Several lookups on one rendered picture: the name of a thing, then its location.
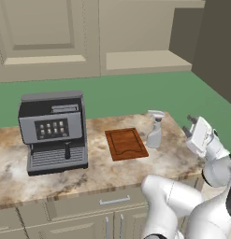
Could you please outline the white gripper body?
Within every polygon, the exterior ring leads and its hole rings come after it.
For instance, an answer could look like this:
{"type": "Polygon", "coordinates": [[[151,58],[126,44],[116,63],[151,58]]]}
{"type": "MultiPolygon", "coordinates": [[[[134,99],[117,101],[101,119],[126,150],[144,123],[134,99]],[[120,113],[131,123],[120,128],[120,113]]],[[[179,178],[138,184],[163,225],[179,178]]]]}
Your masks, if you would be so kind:
{"type": "Polygon", "coordinates": [[[207,152],[207,145],[211,140],[212,127],[203,117],[198,118],[197,124],[189,129],[192,136],[186,139],[187,147],[196,155],[203,158],[207,152]]]}

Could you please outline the pale grey spray bottle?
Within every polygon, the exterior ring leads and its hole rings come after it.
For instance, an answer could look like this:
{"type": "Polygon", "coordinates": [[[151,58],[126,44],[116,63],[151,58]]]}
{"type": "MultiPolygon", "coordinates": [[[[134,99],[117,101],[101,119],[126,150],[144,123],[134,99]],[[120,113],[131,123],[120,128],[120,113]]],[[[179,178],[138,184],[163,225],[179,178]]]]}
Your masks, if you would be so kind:
{"type": "Polygon", "coordinates": [[[166,116],[164,112],[149,110],[149,114],[154,116],[152,131],[147,136],[147,146],[149,148],[159,148],[162,142],[162,119],[166,116]]]}

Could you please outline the brown wooden cutting board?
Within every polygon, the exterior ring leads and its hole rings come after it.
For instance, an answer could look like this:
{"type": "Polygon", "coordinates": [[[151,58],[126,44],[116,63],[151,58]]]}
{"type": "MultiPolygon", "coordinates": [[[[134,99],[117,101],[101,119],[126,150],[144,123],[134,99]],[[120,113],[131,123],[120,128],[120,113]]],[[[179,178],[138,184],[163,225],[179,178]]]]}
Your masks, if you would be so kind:
{"type": "Polygon", "coordinates": [[[136,128],[105,131],[105,135],[114,162],[149,156],[136,128]]]}

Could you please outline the dark brown tall cabinet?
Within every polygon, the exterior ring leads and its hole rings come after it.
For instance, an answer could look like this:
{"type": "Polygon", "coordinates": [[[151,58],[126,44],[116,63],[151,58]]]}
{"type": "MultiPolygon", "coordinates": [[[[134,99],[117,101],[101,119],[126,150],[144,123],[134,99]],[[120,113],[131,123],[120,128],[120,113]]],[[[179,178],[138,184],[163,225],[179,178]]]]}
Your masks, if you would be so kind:
{"type": "Polygon", "coordinates": [[[192,71],[231,104],[231,0],[207,0],[192,71]]]}

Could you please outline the beige upper cabinet door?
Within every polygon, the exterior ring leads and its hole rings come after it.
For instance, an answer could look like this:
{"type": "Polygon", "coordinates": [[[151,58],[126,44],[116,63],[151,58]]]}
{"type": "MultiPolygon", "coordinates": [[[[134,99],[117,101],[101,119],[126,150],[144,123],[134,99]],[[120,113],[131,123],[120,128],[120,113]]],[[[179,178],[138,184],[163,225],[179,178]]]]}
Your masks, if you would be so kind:
{"type": "Polygon", "coordinates": [[[0,0],[0,83],[99,75],[98,0],[0,0]]]}
{"type": "Polygon", "coordinates": [[[101,74],[189,71],[170,37],[175,11],[203,8],[204,0],[99,0],[101,74]]]}

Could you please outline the beige cabinet door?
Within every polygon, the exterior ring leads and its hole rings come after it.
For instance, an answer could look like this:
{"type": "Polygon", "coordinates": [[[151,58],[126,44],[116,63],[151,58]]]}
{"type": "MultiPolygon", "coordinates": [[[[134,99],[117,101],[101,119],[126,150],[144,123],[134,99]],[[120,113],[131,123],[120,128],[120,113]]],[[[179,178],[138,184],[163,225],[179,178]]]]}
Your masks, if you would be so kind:
{"type": "Polygon", "coordinates": [[[99,75],[98,0],[0,0],[0,83],[99,75]]]}
{"type": "Polygon", "coordinates": [[[204,0],[99,0],[101,74],[189,71],[170,37],[175,11],[203,8],[204,0]]]}
{"type": "Polygon", "coordinates": [[[30,239],[106,239],[106,217],[109,219],[109,239],[113,239],[112,213],[71,218],[26,230],[30,239]]]}
{"type": "Polygon", "coordinates": [[[124,208],[114,212],[114,239],[120,239],[120,214],[123,214],[123,239],[141,239],[148,207],[124,208]]]}

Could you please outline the beige lower cabinet door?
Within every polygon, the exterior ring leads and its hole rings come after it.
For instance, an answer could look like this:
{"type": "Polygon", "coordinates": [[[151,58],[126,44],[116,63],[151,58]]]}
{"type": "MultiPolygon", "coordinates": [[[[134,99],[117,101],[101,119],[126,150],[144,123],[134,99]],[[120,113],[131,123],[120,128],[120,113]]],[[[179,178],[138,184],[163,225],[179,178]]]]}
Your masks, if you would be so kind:
{"type": "Polygon", "coordinates": [[[120,239],[120,214],[123,214],[123,239],[141,239],[148,207],[124,208],[114,212],[114,239],[120,239]]]}
{"type": "Polygon", "coordinates": [[[26,230],[30,239],[106,239],[106,217],[109,219],[109,239],[113,239],[112,213],[71,218],[26,230]]]}

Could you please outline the beige drawer front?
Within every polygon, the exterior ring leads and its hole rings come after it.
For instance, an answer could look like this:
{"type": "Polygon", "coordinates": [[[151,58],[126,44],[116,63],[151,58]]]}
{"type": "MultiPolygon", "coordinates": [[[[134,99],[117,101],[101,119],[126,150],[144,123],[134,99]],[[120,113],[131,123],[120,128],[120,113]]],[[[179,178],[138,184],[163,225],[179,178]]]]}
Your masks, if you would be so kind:
{"type": "Polygon", "coordinates": [[[145,198],[140,188],[132,188],[126,190],[115,190],[98,194],[82,195],[77,198],[62,199],[58,201],[46,203],[48,214],[51,220],[59,220],[63,218],[72,218],[78,215],[93,213],[96,211],[104,211],[113,208],[130,206],[133,204],[143,204],[145,198]],[[109,201],[130,196],[130,201],[100,205],[99,200],[109,201]]]}

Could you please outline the grey coffee machine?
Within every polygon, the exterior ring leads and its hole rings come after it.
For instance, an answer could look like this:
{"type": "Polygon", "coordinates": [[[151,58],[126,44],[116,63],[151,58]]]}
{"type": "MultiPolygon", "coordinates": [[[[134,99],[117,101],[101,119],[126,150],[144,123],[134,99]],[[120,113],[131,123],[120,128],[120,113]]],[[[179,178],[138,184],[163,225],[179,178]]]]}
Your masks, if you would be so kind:
{"type": "Polygon", "coordinates": [[[18,121],[22,142],[28,147],[29,176],[88,167],[81,91],[25,94],[19,105],[18,121]]]}

